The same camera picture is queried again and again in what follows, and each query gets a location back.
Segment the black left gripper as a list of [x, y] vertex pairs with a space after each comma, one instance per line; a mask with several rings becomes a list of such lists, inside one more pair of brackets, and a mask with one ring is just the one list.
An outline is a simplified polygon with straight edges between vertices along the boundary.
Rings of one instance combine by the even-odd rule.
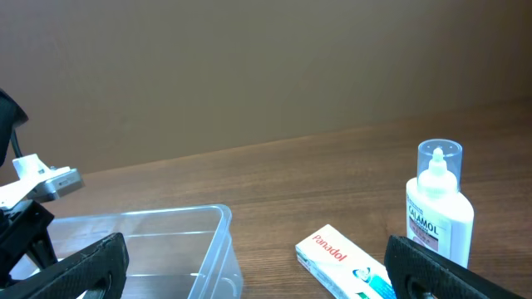
[[42, 270], [57, 263], [47, 231], [55, 216], [39, 202], [26, 200], [1, 210], [1, 286], [18, 282], [11, 270], [27, 255]]

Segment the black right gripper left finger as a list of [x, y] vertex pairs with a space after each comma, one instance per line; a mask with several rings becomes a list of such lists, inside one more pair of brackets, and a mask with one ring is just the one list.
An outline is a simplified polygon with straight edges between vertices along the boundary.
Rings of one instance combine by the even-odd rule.
[[111, 233], [2, 290], [1, 298], [120, 298], [128, 266], [129, 253], [123, 234]]

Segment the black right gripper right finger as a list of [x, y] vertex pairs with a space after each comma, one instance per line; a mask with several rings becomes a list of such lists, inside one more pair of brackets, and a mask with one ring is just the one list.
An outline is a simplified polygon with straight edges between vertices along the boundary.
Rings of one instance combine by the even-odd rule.
[[409, 238], [388, 238], [384, 265], [401, 299], [523, 299]]

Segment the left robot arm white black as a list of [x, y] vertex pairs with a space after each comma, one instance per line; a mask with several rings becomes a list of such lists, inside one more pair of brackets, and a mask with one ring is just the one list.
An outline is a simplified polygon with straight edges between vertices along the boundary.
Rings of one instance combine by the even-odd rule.
[[[26, 113], [5, 91], [1, 92], [1, 160], [15, 140], [15, 127], [28, 120]], [[57, 263], [47, 227], [54, 215], [32, 199], [1, 209], [1, 288], [17, 283], [10, 275], [27, 255], [41, 270]]]

